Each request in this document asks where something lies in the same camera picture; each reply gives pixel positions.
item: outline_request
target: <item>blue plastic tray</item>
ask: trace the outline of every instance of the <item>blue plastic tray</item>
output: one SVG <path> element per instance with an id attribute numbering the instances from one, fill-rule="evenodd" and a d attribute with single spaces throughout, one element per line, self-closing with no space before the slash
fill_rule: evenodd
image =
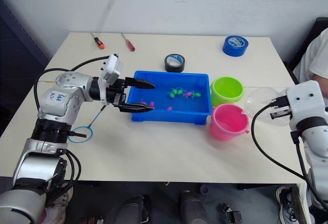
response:
<path id="1" fill-rule="evenodd" d="M 185 74 L 169 72 L 136 71 L 135 78 L 153 83 L 155 89 L 132 87 L 128 103 L 154 102 L 155 109 L 145 113 L 132 114 L 133 121 L 157 120 L 175 121 L 205 125 L 206 118 L 212 112 L 210 83 L 207 74 Z M 201 96 L 175 95 L 170 97 L 173 88 L 183 88 L 184 93 L 200 93 Z"/>

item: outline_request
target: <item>white wall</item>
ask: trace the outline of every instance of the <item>white wall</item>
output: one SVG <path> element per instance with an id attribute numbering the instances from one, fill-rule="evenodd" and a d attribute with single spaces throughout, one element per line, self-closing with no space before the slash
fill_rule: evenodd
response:
<path id="1" fill-rule="evenodd" d="M 269 36 L 296 50 L 328 0 L 5 0 L 50 56 L 70 31 Z"/>

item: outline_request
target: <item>pink plastic bucket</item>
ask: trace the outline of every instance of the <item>pink plastic bucket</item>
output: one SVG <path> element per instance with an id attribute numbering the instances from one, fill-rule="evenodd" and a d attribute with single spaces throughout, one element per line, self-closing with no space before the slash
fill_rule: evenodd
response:
<path id="1" fill-rule="evenodd" d="M 249 133 L 249 119 L 237 105 L 223 104 L 214 108 L 211 119 L 210 131 L 218 140 L 230 140 Z"/>

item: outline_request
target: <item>green plastic bowl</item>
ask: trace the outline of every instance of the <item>green plastic bowl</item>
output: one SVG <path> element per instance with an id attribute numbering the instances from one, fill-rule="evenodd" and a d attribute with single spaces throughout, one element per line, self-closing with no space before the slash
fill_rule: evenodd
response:
<path id="1" fill-rule="evenodd" d="M 235 78 L 224 76 L 212 82 L 211 92 L 212 106 L 216 107 L 239 101 L 244 94 L 244 88 Z"/>

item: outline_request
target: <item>blue ring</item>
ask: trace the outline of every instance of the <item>blue ring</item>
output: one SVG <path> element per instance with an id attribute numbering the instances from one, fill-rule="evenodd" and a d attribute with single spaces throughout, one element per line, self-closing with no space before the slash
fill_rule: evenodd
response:
<path id="1" fill-rule="evenodd" d="M 75 128 L 75 129 L 73 129 L 73 131 L 75 131 L 75 130 L 77 130 L 77 129 L 79 129 L 79 128 L 87 128 L 87 129 L 89 129 L 89 130 L 91 131 L 91 135 L 90 135 L 90 137 L 89 137 L 89 138 L 86 138 L 85 140 L 80 141 L 80 142 L 75 142 L 75 141 L 71 140 L 70 137 L 68 137 L 68 140 L 69 140 L 70 142 L 72 142 L 72 143 L 76 143 L 76 144 L 81 144 L 81 143 L 84 143 L 84 142 L 86 142 L 86 141 L 88 141 L 89 139 L 92 138 L 92 136 L 93 136 L 93 130 L 92 130 L 92 128 L 90 128 L 90 126 L 87 126 L 87 127 L 86 127 L 86 126 L 77 127 L 77 128 Z"/>

